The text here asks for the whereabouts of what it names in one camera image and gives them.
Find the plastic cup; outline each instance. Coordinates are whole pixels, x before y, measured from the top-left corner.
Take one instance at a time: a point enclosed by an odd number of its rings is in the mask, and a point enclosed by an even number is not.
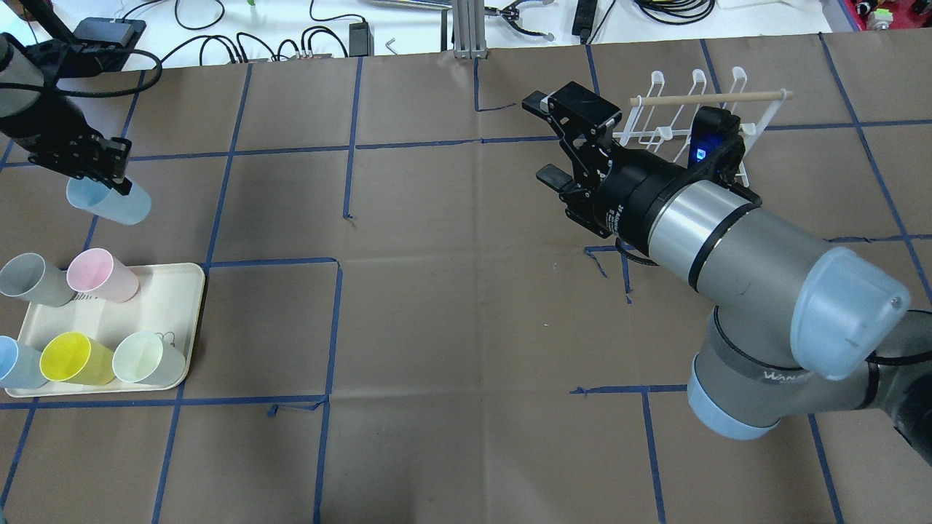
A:
[[[0,293],[56,308],[75,297],[64,271],[36,253],[16,256],[0,269]]]
[[[72,178],[65,188],[68,203],[77,209],[102,216],[120,224],[139,224],[152,210],[152,198],[142,186],[133,182],[130,194],[123,196],[100,182],[87,177]]]
[[[99,247],[88,249],[71,261],[67,281],[79,293],[114,302],[126,302],[139,291],[139,277]]]
[[[185,372],[185,356],[159,335],[140,331],[116,346],[113,368],[124,382],[169,387]]]
[[[0,337],[0,388],[34,390],[48,380],[39,371],[42,353],[10,337]]]
[[[100,342],[76,331],[53,338],[42,351],[39,370],[55,382],[103,386],[114,379],[114,353]]]

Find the white tray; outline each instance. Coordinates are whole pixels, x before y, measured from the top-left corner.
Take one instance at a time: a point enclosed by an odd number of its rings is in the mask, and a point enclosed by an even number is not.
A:
[[[200,301],[204,294],[204,271],[197,264],[166,264],[130,268],[139,277],[139,293],[116,303],[78,294],[74,300],[51,308],[29,304],[19,341],[42,351],[58,335],[77,331],[111,350],[137,331],[160,333],[185,354],[185,373],[171,386],[132,384],[120,379],[103,386],[47,382],[34,390],[7,388],[7,394],[22,398],[60,394],[149,392],[169,390],[187,376],[191,367],[194,335],[198,329]]]

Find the pink cup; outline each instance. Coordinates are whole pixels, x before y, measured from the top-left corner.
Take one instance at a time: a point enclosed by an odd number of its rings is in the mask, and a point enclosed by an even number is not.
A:
[[[78,293],[126,302],[139,291],[139,278],[109,251],[95,247],[75,257],[68,267],[68,285]]]

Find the light blue joint cap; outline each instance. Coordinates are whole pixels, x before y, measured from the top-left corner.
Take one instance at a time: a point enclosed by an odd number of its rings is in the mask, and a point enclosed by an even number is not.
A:
[[[910,308],[906,287],[844,247],[809,270],[793,310],[789,347],[802,367],[829,380],[851,374]]]
[[[726,436],[733,440],[754,440],[764,436],[767,432],[774,429],[780,421],[774,422],[774,425],[766,428],[749,426],[740,420],[725,413],[715,402],[709,398],[699,378],[696,377],[696,357],[692,358],[692,373],[690,383],[686,386],[686,395],[690,399],[690,407],[696,417],[702,421],[706,427],[721,436]]]

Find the black cable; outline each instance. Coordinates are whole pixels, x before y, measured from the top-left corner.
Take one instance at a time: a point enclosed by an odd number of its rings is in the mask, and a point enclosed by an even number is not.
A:
[[[233,58],[233,51],[230,50],[229,46],[224,42],[219,36],[211,35],[207,38],[204,38],[204,43],[200,45],[200,54],[198,55],[198,65],[204,65],[204,49],[207,47],[207,44],[211,41],[216,40],[220,42],[224,49],[226,49],[226,54],[230,57],[230,63],[236,63],[236,59]]]
[[[221,2],[220,0],[213,0],[213,1],[216,2],[217,4],[220,4],[220,15],[217,16],[217,20],[212,21],[211,23],[207,25],[202,25],[200,27],[188,27],[184,25],[183,23],[181,23],[181,19],[178,18],[178,6],[181,5],[181,0],[175,0],[175,21],[178,22],[178,25],[190,31],[200,31],[201,29],[207,29],[208,27],[213,27],[214,25],[220,23],[220,20],[222,20],[224,15],[226,14],[226,6],[224,6],[223,2]]]
[[[218,38],[218,39],[219,39],[219,38],[221,38],[221,37],[224,37],[224,36],[221,36],[221,35],[219,35],[219,34],[199,34],[199,35],[197,35],[197,36],[192,36],[192,37],[188,38],[187,40],[185,40],[184,42],[182,42],[181,44],[179,44],[178,47],[176,47],[176,48],[172,49],[171,51],[169,51],[169,54],[167,54],[167,55],[165,55],[165,56],[162,57],[162,61],[163,61],[163,62],[167,61],[171,55],[175,54],[175,52],[177,52],[179,49],[183,48],[184,46],[190,44],[191,42],[194,42],[194,41],[196,41],[196,40],[200,40],[201,38]]]
[[[355,13],[347,13],[345,15],[340,15],[338,17],[331,17],[329,19],[315,19],[314,18],[314,0],[310,0],[310,7],[308,7],[308,14],[310,15],[310,19],[313,21],[334,21],[334,20],[340,20],[340,19],[345,19],[345,18],[350,18],[350,17],[356,17],[363,23],[366,23],[365,17],[363,15],[357,15]]]
[[[602,21],[598,23],[598,27],[596,27],[596,30],[592,33],[592,36],[589,37],[589,42],[588,42],[589,44],[593,44],[596,42],[596,36],[598,36],[598,32],[602,30],[602,26],[605,25],[605,20],[609,17],[609,13],[611,13],[611,10],[615,7],[615,4],[617,3],[618,3],[618,0],[611,0],[611,4],[609,4],[609,8],[606,9],[605,14],[602,15]]]
[[[121,19],[119,19],[119,20],[120,20],[120,21],[126,21],[126,19],[127,19],[132,13],[134,13],[134,12],[136,12],[136,11],[142,9],[143,7],[151,6],[151,5],[153,5],[153,4],[160,4],[160,3],[164,2],[164,1],[165,1],[165,0],[151,0],[151,1],[149,1],[149,2],[142,2],[139,6],[136,6],[136,7],[132,8],[132,9],[130,9],[129,11],[127,11],[126,14],[124,14],[123,17],[122,17]]]
[[[71,90],[60,90],[54,86],[34,86],[31,84],[19,84],[13,82],[0,82],[0,90],[25,90],[25,91],[36,91],[40,93],[48,94],[60,94],[62,96],[71,96],[75,98],[116,98],[118,96],[127,96],[131,94],[136,94],[143,92],[152,86],[155,86],[158,81],[162,78],[162,61],[158,57],[149,51],[143,51],[142,49],[94,49],[82,51],[85,54],[89,55],[106,55],[106,54],[115,54],[115,55],[143,55],[146,58],[151,59],[156,63],[150,71],[155,73],[152,75],[152,78],[146,80],[143,85],[136,86],[135,88],[129,88],[126,90],[116,90],[116,91],[71,91]]]
[[[331,30],[329,30],[329,29],[327,29],[326,27],[322,27],[322,28],[320,28],[320,29],[316,29],[316,30],[312,31],[312,32],[308,35],[308,51],[310,51],[311,54],[314,54],[314,50],[313,50],[313,49],[311,48],[311,46],[310,46],[310,40],[314,37],[314,35],[320,34],[320,33],[324,33],[324,34],[328,34],[328,35],[332,36],[332,37],[334,38],[334,40],[336,40],[337,44],[340,45],[340,48],[343,49],[343,58],[349,58],[349,57],[350,57],[350,56],[349,56],[350,54],[347,52],[347,47],[343,45],[343,40],[340,40],[340,37],[337,36],[336,33],[334,33],[333,31],[331,31]]]
[[[666,25],[686,25],[705,19],[715,8],[715,0],[634,0],[637,7],[653,21]],[[680,21],[664,20],[652,13],[679,19]]]
[[[650,266],[652,268],[659,266],[656,262],[654,262],[653,260],[650,260],[649,258],[637,256],[631,253],[630,251],[624,249],[624,244],[622,243],[622,239],[615,239],[615,249],[617,249],[618,253],[621,253],[623,257],[627,258],[628,260],[636,264],[640,264],[641,266]]]
[[[27,21],[27,22],[26,22],[26,25],[29,26],[29,30],[33,33],[33,39],[35,40],[35,43],[38,44],[38,43],[39,43],[39,37],[35,35],[35,29],[33,29],[32,23]]]
[[[270,47],[268,46],[268,44],[265,43],[261,38],[259,38],[258,36],[255,36],[255,35],[253,35],[253,34],[244,33],[243,31],[240,31],[240,32],[236,33],[236,43],[240,45],[240,52],[242,53],[242,57],[246,60],[246,62],[249,61],[249,57],[246,56],[246,48],[244,48],[244,47],[242,46],[242,41],[240,40],[240,37],[241,37],[241,36],[249,36],[251,39],[255,40],[256,42],[258,42],[258,43],[260,43],[260,44],[262,44],[262,47],[266,48],[266,50],[268,50],[268,54],[272,57],[271,60],[274,61],[274,62],[277,60],[277,59],[275,58],[275,57],[276,57],[275,51],[273,51],[272,48],[270,48]]]
[[[294,47],[295,47],[295,54],[301,52],[301,50],[297,48],[297,44],[296,44],[296,42],[295,42],[294,40],[292,40],[291,38],[285,38],[285,39],[282,40],[281,43],[279,44],[279,52],[276,53],[276,54],[278,55],[278,57],[279,57],[279,61],[281,61],[281,57],[284,57],[284,55],[281,54],[281,48],[285,47],[285,44],[291,44],[292,46],[294,46]]]

